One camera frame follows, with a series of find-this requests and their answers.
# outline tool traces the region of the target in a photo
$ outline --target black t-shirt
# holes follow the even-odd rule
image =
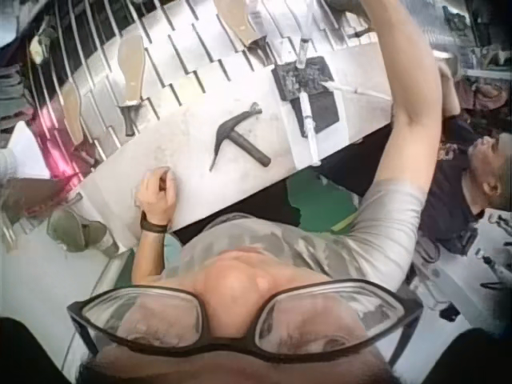
[[[436,165],[420,231],[447,246],[451,239],[476,222],[462,191],[462,175],[469,167],[467,149],[478,139],[472,129],[456,117],[444,119],[444,140]],[[320,168],[325,177],[350,192],[363,196],[374,180],[382,152],[391,133],[388,124],[358,144],[329,156]]]

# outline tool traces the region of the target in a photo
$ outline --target gray t-shirt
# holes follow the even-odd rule
[[[208,229],[186,244],[170,278],[197,268],[224,250],[259,246],[268,254],[331,278],[365,278],[396,290],[409,269],[426,193],[406,182],[375,182],[366,193],[352,231],[312,234],[276,222],[240,218]]]

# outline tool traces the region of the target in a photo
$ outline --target wristwatch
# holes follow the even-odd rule
[[[141,229],[146,232],[152,232],[154,234],[166,234],[167,233],[167,224],[153,224],[147,220],[146,212],[141,213]]]

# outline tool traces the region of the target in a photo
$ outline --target hammer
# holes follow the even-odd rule
[[[261,152],[258,148],[256,148],[252,142],[250,142],[249,140],[244,138],[239,132],[234,130],[234,128],[238,124],[240,124],[244,120],[247,120],[251,116],[260,114],[261,112],[262,109],[260,108],[259,104],[253,102],[249,110],[246,110],[244,112],[241,112],[240,114],[237,114],[236,116],[233,116],[232,118],[226,120],[224,123],[218,126],[217,135],[215,137],[214,160],[211,162],[210,172],[214,168],[215,160],[217,160],[218,152],[221,149],[221,145],[226,139],[231,140],[233,144],[235,144],[238,148],[244,150],[249,156],[251,156],[254,160],[259,162],[262,166],[269,166],[271,162],[270,158],[266,154]]]

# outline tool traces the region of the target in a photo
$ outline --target neck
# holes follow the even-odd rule
[[[488,207],[485,196],[468,170],[462,175],[462,192],[473,214],[479,214]]]

